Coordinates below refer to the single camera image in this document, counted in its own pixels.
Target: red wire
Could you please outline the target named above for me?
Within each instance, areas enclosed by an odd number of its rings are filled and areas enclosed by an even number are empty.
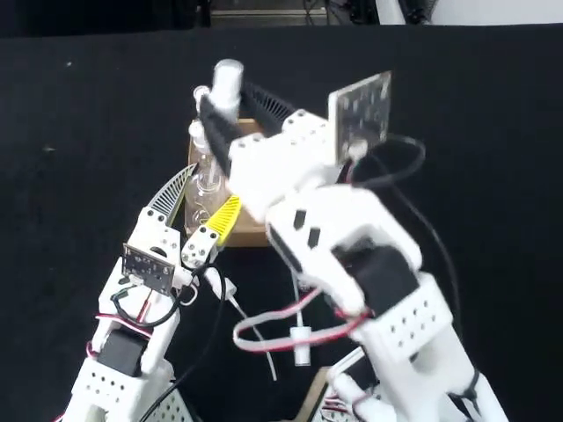
[[[149,308],[149,299],[151,294],[152,294],[152,290],[149,291],[149,294],[147,295],[147,298],[144,300],[143,306],[139,311],[139,315],[137,315],[137,323],[142,322],[146,315],[147,309]]]
[[[315,289],[311,290],[307,295],[302,296],[301,299],[299,299],[298,302],[293,302],[289,306],[286,306],[285,308],[279,309],[279,312],[283,312],[285,310],[291,310],[294,307],[296,307],[297,305],[300,305],[301,303],[303,303],[306,299],[308,299],[312,295],[317,295],[317,294],[318,294],[318,290],[315,288]]]
[[[250,351],[251,353],[265,353],[265,352],[285,352],[288,350],[293,350],[296,346],[304,346],[304,345],[309,345],[309,346],[314,346],[314,345],[322,345],[324,343],[327,343],[329,341],[334,341],[337,340],[339,338],[343,338],[346,337],[351,331],[355,330],[359,325],[361,325],[363,323],[363,321],[369,316],[371,315],[371,311],[368,312],[364,312],[363,314],[361,314],[355,321],[353,324],[351,324],[345,331],[343,332],[339,332],[338,334],[333,334],[332,336],[326,336],[323,338],[319,338],[315,341],[311,341],[309,339],[304,339],[304,340],[298,340],[298,341],[294,341],[291,345],[287,345],[287,346],[279,346],[279,347],[272,347],[272,348],[268,348],[268,349],[264,349],[264,350],[256,350],[256,351]],[[241,330],[241,332],[248,330],[252,327],[248,327],[245,328],[244,330]]]
[[[323,406],[323,411],[339,411],[340,413],[348,413],[346,409],[342,409],[340,407],[333,407],[333,406]]]

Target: black fabric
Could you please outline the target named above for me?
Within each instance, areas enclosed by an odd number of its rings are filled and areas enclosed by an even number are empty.
[[[404,188],[450,247],[460,273],[466,348],[511,420],[542,420],[557,385],[563,147],[563,26],[291,28],[0,41],[3,198],[2,420],[49,421],[69,400],[100,289],[157,189],[186,162],[192,90],[214,64],[241,60],[257,84],[325,115],[327,94],[393,71],[391,130],[419,137],[428,161]],[[424,250],[449,297],[430,237],[384,200]],[[292,299],[271,249],[219,259],[254,314]],[[180,372],[205,343],[216,299],[201,290],[168,357]],[[182,393],[205,421],[295,415],[314,368],[230,340]],[[332,324],[316,301],[315,328]],[[264,327],[288,334],[287,324]],[[348,350],[315,348],[316,366]]]

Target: white robotic arm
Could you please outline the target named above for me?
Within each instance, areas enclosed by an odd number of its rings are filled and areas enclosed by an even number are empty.
[[[189,287],[192,296],[186,304],[191,304],[199,286],[193,269],[212,262],[218,253],[219,234],[214,230],[201,226],[181,251],[180,233],[170,227],[193,169],[190,166],[172,178],[139,214],[123,257],[99,296],[99,325],[86,346],[69,405],[58,420],[138,422],[173,379],[165,352],[179,325],[181,296],[171,292],[183,296]],[[196,258],[189,253],[192,249]],[[205,276],[214,289],[221,286],[213,268]],[[228,290],[225,294],[234,295],[232,288]],[[148,420],[192,420],[176,391],[161,407]]]
[[[471,402],[473,420],[505,421],[490,385],[452,328],[450,309],[434,278],[420,271],[418,245],[373,192],[333,184],[342,158],[357,161],[367,153],[370,140],[384,140],[388,91],[389,75],[373,76],[331,95],[329,121],[297,110],[286,113],[277,135],[238,137],[229,145],[228,163],[223,153],[229,187],[265,223],[268,240],[299,280],[317,289],[305,301],[322,289],[350,321],[360,321],[366,309],[373,311],[350,337],[366,351],[388,405],[377,411],[365,400],[362,419],[447,420],[443,402],[451,395]],[[203,99],[206,135],[210,143],[218,143],[221,125],[209,118],[212,114]],[[218,151],[217,145],[211,147]],[[299,303],[288,309],[302,307]],[[287,317],[288,309],[239,323],[236,344],[254,352],[283,350],[287,343],[276,340],[250,347],[238,334]],[[310,343],[318,342],[313,333]],[[350,380],[335,376],[329,382],[344,394],[341,385],[349,386]]]

